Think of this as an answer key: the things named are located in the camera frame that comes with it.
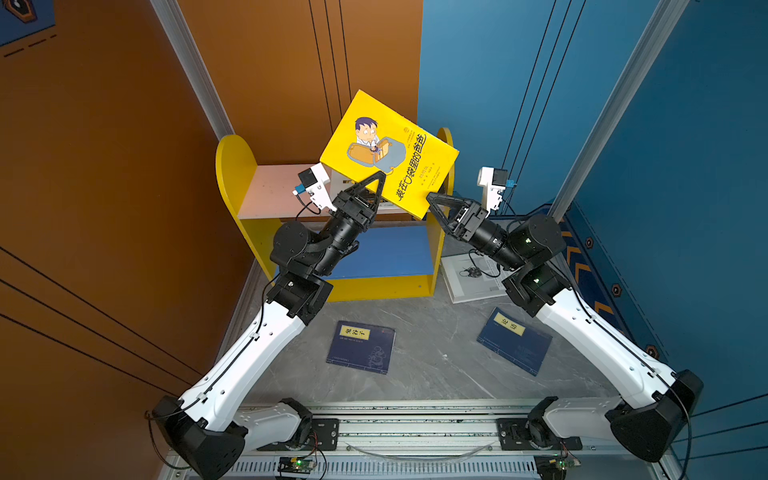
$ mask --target cartoon boy illustration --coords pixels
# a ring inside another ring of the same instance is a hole
[[[376,128],[379,124],[369,117],[360,117],[355,122],[355,134],[357,134],[357,143],[365,145],[371,151],[381,151],[379,147],[379,135],[376,134]]]
[[[379,139],[379,123],[371,117],[355,121],[357,142],[349,146],[347,156],[364,167],[379,168],[385,174],[392,173],[406,159],[406,146],[389,137]]]

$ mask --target gray marble floor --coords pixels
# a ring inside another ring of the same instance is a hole
[[[467,249],[465,244],[452,240],[446,244],[445,254]],[[259,301],[255,299],[249,308],[250,318],[258,311]],[[477,342],[495,307],[554,337],[538,376]],[[396,331],[389,373],[326,363],[339,320],[387,326]],[[616,394],[608,380],[568,341],[529,317],[506,296],[453,305],[445,281],[440,278],[432,298],[327,303],[278,355],[245,403],[271,403],[287,396],[300,402],[339,402]]]

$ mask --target book cover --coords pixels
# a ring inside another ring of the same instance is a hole
[[[358,91],[320,161],[355,182],[384,172],[384,198],[423,218],[427,194],[438,191],[457,156],[455,148]],[[377,183],[369,189],[376,191]]]
[[[497,308],[485,323],[478,342],[536,376],[552,343],[552,335],[513,320]]]
[[[326,362],[386,374],[394,345],[394,329],[339,321]]]

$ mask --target open book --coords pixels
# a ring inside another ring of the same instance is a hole
[[[472,259],[480,270],[491,275],[498,273],[498,264],[485,255],[472,254]],[[502,280],[510,276],[511,272],[502,270],[502,274],[496,278],[491,278],[484,273],[480,276],[472,276],[473,273],[476,275],[476,271],[473,272],[475,266],[472,265],[468,253],[443,257],[440,260],[440,267],[445,283],[448,285],[451,303],[483,300],[507,294]]]

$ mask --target yellow book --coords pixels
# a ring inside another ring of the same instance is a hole
[[[457,156],[458,150],[360,90],[320,161],[355,182],[381,170],[384,198],[423,218],[427,194],[438,191]]]

